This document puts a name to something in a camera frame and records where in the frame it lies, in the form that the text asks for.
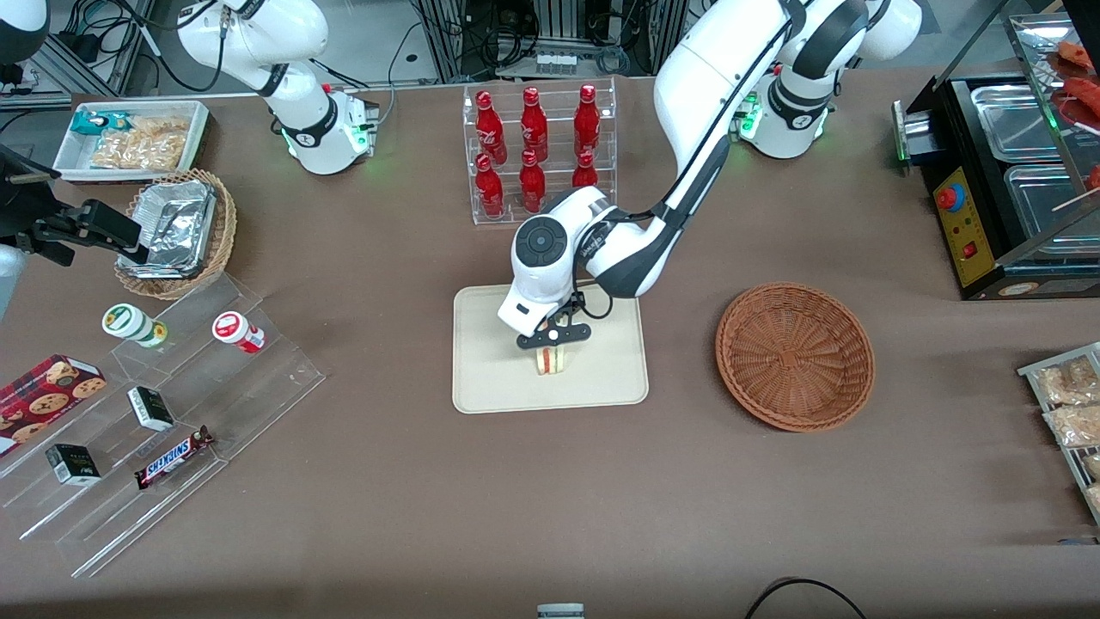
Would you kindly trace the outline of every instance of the coca-cola bottle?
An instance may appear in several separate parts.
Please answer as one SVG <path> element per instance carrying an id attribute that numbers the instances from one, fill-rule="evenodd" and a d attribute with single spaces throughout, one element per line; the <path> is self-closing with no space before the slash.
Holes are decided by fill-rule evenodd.
<path id="1" fill-rule="evenodd" d="M 497 219 L 504 215 L 504 185 L 501 184 L 501 176 L 493 169 L 493 162 L 485 153 L 477 153 L 474 164 L 477 166 L 474 184 L 477 185 L 482 208 L 486 217 Z"/>
<path id="2" fill-rule="evenodd" d="M 534 86 L 524 88 L 524 115 L 519 119 L 519 125 L 524 131 L 524 147 L 535 151 L 538 161 L 546 161 L 550 154 L 547 113 L 539 104 L 539 89 Z"/>
<path id="3" fill-rule="evenodd" d="M 508 147 L 504 145 L 501 114 L 493 109 L 493 96 L 482 90 L 474 100 L 477 101 L 477 141 L 482 150 L 493 157 L 493 163 L 504 165 L 508 161 Z"/>
<path id="4" fill-rule="evenodd" d="M 573 170 L 573 186 L 587 187 L 600 181 L 600 175 L 592 167 L 592 151 L 584 151 L 576 155 L 576 169 Z"/>
<path id="5" fill-rule="evenodd" d="M 596 87 L 581 86 L 581 104 L 573 115 L 573 151 L 578 156 L 584 151 L 595 152 L 600 144 L 600 109 L 596 108 Z"/>
<path id="6" fill-rule="evenodd" d="M 527 212 L 538 212 L 542 208 L 542 198 L 547 195 L 547 176 L 539 167 L 535 151 L 524 151 L 524 168 L 519 170 L 519 186 L 524 191 L 524 208 Z"/>

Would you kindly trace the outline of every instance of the small black box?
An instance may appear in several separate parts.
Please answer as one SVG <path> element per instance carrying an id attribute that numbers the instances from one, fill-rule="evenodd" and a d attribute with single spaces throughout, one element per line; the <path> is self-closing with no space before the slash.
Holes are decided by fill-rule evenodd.
<path id="1" fill-rule="evenodd" d="M 156 432 L 172 430 L 172 413 L 158 391 L 139 386 L 127 393 L 127 396 L 130 398 L 130 407 L 138 416 L 138 423 Z"/>
<path id="2" fill-rule="evenodd" d="M 69 486 L 91 486 L 99 482 L 99 471 L 91 462 L 87 447 L 58 443 L 46 450 L 46 460 L 57 476 L 57 482 Z"/>

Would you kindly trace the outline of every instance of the robotic arm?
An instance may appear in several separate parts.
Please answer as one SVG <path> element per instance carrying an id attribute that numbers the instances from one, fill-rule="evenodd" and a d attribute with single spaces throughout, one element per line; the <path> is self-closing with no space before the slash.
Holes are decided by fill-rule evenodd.
<path id="1" fill-rule="evenodd" d="M 673 49 L 653 85 L 678 168 L 664 197 L 631 214 L 595 187 L 583 187 L 558 196 L 516 231 L 515 278 L 497 316 L 520 334 L 520 349 L 588 338 L 587 329 L 554 329 L 584 308 L 575 289 L 578 263 L 612 297 L 639 296 L 653 285 L 726 161 L 735 112 L 777 59 L 788 65 L 780 73 L 785 77 L 761 84 L 769 100 L 752 143 L 765 154 L 798 156 L 813 142 L 843 67 L 858 52 L 880 57 L 903 51 L 916 36 L 920 15 L 912 0 L 715 3 Z M 647 226 L 638 224 L 647 218 Z"/>
<path id="2" fill-rule="evenodd" d="M 334 174 L 373 152 L 377 107 L 326 92 L 302 62 L 328 45 L 329 24 L 311 0 L 204 0 L 182 10 L 177 23 L 196 12 L 179 30 L 184 48 L 263 97 L 302 167 Z"/>
<path id="3" fill-rule="evenodd" d="M 0 63 L 24 60 L 45 40 L 50 12 L 45 0 L 0 3 Z M 73 263 L 67 244 L 101 246 L 144 262 L 148 250 L 138 242 L 141 225 L 106 203 L 79 207 L 54 197 L 47 184 L 59 174 L 0 145 L 0 319 L 26 263 L 40 253 L 63 266 Z"/>

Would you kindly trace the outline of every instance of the white bottle with red label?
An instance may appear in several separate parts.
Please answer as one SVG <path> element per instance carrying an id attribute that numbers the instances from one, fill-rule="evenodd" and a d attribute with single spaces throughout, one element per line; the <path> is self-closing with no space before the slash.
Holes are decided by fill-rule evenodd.
<path id="1" fill-rule="evenodd" d="M 249 323 L 240 312 L 224 312 L 213 321 L 210 328 L 215 340 L 232 344 L 249 355 L 260 353 L 267 339 L 263 330 Z"/>

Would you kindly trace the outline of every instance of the cookie box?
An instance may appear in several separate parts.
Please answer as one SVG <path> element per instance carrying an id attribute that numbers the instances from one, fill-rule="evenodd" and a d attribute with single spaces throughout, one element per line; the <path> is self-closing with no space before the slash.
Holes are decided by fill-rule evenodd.
<path id="1" fill-rule="evenodd" d="M 99 368 L 54 355 L 0 388 L 0 457 L 106 386 Z"/>

